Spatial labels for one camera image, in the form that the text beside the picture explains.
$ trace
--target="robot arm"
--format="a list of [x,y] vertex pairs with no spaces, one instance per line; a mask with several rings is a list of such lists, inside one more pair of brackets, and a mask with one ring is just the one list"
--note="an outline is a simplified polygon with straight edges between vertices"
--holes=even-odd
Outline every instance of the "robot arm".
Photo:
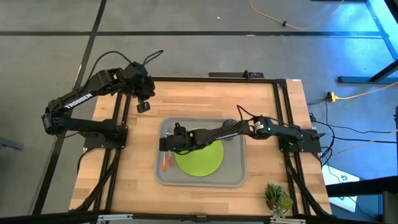
[[216,140],[230,138],[239,134],[248,135],[253,139],[268,139],[271,136],[286,138],[288,142],[296,144],[304,140],[303,133],[298,126],[285,127],[274,124],[269,117],[255,116],[250,120],[238,121],[216,129],[195,129],[187,131],[179,123],[175,123],[174,134],[160,138],[160,151],[176,153],[191,152],[203,149]]
[[[156,52],[157,56],[162,52],[163,50]],[[119,148],[124,146],[127,127],[117,126],[112,119],[91,121],[71,118],[67,111],[95,96],[115,93],[136,97],[139,113],[150,110],[150,105],[146,100],[155,95],[155,85],[145,69],[146,63],[131,62],[125,69],[102,70],[90,77],[78,90],[51,100],[42,116],[45,132],[58,135],[65,131],[78,131],[86,138],[85,147]]]

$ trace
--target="gray floor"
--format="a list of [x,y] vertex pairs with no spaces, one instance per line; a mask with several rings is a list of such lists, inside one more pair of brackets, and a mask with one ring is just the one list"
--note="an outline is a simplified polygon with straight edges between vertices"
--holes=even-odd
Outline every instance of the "gray floor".
[[[398,49],[397,25],[380,1],[371,1],[377,15]],[[254,0],[259,10],[291,24],[309,25],[336,5],[330,2]],[[90,31],[100,1],[7,1],[0,0],[2,30]],[[253,12],[248,1],[239,0],[114,0],[108,1],[100,31],[137,30],[290,30]],[[377,31],[364,3],[344,3],[315,31]],[[0,36],[1,110],[0,136],[23,143],[23,150],[0,150],[0,216],[30,212],[37,185],[43,176],[54,137],[44,133],[40,116],[48,101],[69,92],[78,73],[88,37]],[[269,78],[303,80],[308,101],[323,98],[328,91],[349,96],[375,89],[376,85],[342,85],[337,76],[374,75],[393,59],[380,38],[359,37],[97,37],[88,62],[107,50],[120,50],[141,62],[156,50],[165,53],[147,66],[153,76],[205,77],[208,72],[263,72]],[[125,67],[117,55],[109,55],[98,70]],[[331,124],[360,130],[392,131],[392,115],[398,106],[398,87],[329,106]],[[79,106],[73,115],[89,119],[95,100]],[[325,105],[310,107],[319,121],[325,120]],[[330,141],[327,132],[322,139]],[[376,138],[336,129],[343,138]],[[335,142],[334,152],[359,142]],[[76,178],[76,162],[83,139],[64,143],[49,190],[44,212],[67,211]],[[397,151],[393,144],[372,144],[332,157],[330,165],[365,179],[397,175]],[[364,212],[374,214],[374,199],[359,199]],[[341,217],[366,219],[357,213],[333,209]]]

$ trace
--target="green round disc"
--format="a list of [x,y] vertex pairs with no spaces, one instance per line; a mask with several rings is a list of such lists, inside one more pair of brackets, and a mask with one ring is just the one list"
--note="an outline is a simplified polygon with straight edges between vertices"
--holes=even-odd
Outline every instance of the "green round disc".
[[220,140],[187,155],[175,154],[175,160],[181,170],[195,177],[204,177],[216,171],[223,158],[224,148]]

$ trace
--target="butcher block tabletop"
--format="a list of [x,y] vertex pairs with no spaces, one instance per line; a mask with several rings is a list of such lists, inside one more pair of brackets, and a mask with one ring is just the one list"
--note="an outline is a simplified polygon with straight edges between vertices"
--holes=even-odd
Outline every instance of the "butcher block tabletop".
[[[236,105],[252,114],[277,118],[274,92],[267,83],[155,82],[156,95],[148,100],[151,109],[137,112],[137,100],[130,103],[129,132],[121,151],[112,212],[206,215],[272,215],[264,198],[268,183],[288,189],[286,169],[276,137],[246,139],[247,179],[240,187],[192,187],[162,185],[155,178],[155,155],[159,128],[170,117],[233,118],[239,120]],[[300,80],[287,80],[294,124],[310,129],[307,103]],[[287,121],[282,90],[279,91],[284,121]],[[98,97],[93,120],[112,118],[116,95]],[[120,124],[125,97],[122,98]],[[322,208],[331,213],[322,169],[310,153],[301,153],[305,184]],[[78,207],[98,183],[104,149],[95,149],[81,161],[70,208]],[[104,208],[108,186],[103,190]],[[295,186],[299,213],[303,213],[300,190]]]

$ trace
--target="plastic tray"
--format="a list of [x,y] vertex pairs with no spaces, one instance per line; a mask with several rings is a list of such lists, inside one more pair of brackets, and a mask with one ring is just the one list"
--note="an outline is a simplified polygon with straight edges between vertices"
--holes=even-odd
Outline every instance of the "plastic tray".
[[[225,120],[217,118],[167,118],[160,125],[160,137],[166,137],[167,132],[173,130],[176,122],[189,130],[194,128],[219,128]],[[214,173],[204,177],[194,177],[181,170],[175,161],[174,153],[172,154],[173,166],[167,166],[166,171],[162,171],[163,152],[157,150],[155,162],[157,181],[165,185],[239,187],[246,180],[246,144],[244,137],[234,136],[231,140],[222,139],[221,143],[224,147],[223,161]]]

